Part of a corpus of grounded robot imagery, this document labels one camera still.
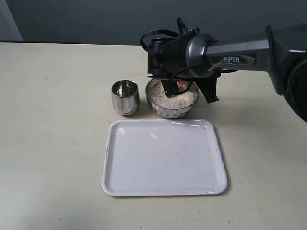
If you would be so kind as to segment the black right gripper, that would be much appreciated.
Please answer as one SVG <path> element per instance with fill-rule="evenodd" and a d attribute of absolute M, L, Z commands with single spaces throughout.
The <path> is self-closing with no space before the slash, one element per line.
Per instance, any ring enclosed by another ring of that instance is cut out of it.
<path fill-rule="evenodd" d="M 147 73 L 153 79 L 169 79 L 176 74 L 177 79 L 191 79 L 186 70 L 186 50 L 190 38 L 155 38 L 148 45 Z M 204 79 L 195 80 L 196 85 L 205 97 L 207 103 L 219 101 L 216 95 L 218 73 Z M 166 97 L 178 95 L 176 80 L 161 80 Z"/>

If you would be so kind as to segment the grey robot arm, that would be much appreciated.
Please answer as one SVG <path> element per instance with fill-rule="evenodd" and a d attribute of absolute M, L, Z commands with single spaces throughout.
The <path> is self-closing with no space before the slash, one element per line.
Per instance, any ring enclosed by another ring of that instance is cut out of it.
<path fill-rule="evenodd" d="M 218 101 L 217 79 L 239 70 L 268 73 L 275 91 L 307 118 L 307 26 L 293 25 L 232 41 L 218 41 L 178 20 L 178 32 L 153 30 L 140 40 L 148 55 L 147 72 L 162 82 L 168 97 L 183 94 L 179 80 L 196 84 L 208 103 Z"/>

